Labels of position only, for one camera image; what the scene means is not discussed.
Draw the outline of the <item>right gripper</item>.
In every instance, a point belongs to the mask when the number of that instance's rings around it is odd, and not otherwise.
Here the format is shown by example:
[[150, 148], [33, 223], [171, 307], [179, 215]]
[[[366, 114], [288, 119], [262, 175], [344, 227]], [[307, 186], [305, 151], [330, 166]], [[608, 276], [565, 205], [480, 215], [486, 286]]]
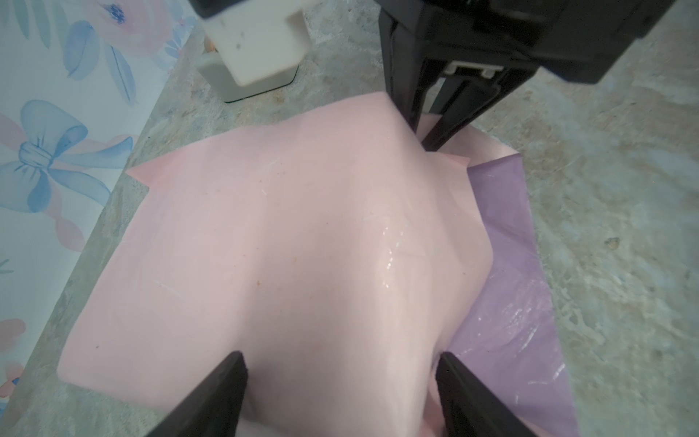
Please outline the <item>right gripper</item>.
[[[429, 88], [446, 76], [422, 140], [437, 151], [531, 79], [538, 67], [596, 84], [671, 8], [670, 1], [382, 1], [386, 92], [416, 131]], [[493, 74], [486, 78], [484, 71]]]

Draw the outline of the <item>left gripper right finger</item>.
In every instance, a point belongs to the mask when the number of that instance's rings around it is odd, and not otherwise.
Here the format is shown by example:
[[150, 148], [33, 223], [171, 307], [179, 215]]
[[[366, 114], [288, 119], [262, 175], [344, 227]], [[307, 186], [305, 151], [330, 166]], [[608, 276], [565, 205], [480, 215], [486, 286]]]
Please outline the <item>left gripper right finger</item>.
[[436, 382], [449, 437], [535, 437], [453, 353], [440, 356]]

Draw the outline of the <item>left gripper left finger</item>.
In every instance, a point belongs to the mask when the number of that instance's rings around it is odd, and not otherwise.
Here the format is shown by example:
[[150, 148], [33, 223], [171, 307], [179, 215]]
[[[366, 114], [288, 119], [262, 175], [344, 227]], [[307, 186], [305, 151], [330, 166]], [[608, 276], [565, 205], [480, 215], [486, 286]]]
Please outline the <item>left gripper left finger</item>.
[[233, 351], [147, 437], [235, 436], [248, 377]]

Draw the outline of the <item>purple wrapping paper sheet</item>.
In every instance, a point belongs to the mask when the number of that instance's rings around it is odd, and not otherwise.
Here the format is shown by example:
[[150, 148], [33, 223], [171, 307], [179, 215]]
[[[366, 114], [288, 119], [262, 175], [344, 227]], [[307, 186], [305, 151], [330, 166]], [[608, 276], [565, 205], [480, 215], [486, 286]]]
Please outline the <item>purple wrapping paper sheet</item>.
[[436, 436], [450, 351], [540, 433], [579, 433], [522, 157], [422, 147], [389, 97], [241, 127], [132, 168], [149, 190], [59, 378], [164, 412], [224, 358], [283, 436]]

